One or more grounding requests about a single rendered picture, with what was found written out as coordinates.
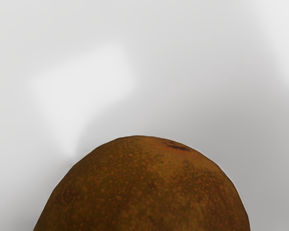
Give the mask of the brown speckled pear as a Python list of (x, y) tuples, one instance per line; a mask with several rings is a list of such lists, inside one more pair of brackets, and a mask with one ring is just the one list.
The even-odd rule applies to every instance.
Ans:
[(221, 168), (168, 139), (130, 136), (78, 161), (33, 231), (251, 231)]

